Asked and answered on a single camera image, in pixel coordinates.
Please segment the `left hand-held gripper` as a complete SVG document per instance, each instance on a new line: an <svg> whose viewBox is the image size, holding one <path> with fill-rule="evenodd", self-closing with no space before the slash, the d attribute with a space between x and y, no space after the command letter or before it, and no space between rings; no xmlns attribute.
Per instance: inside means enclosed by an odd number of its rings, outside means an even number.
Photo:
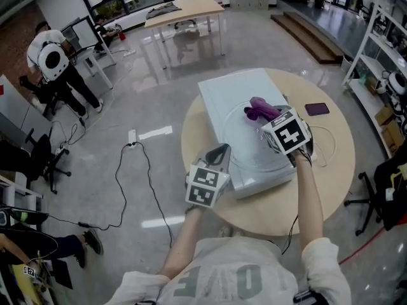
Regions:
<svg viewBox="0 0 407 305"><path fill-rule="evenodd" d="M201 150L195 165L190 166L186 176L185 201L213 208L230 182L230 158L229 144L218 144L212 149Z"/></svg>

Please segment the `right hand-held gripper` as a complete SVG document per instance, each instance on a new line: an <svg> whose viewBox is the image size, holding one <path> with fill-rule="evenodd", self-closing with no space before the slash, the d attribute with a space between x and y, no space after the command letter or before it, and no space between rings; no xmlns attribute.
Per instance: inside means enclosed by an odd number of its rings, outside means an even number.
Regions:
<svg viewBox="0 0 407 305"><path fill-rule="evenodd" d="M293 167L296 167L295 151L312 164L314 138L309 125L290 105L275 105L273 111L279 116L260 128L269 146L276 153L287 156Z"/></svg>

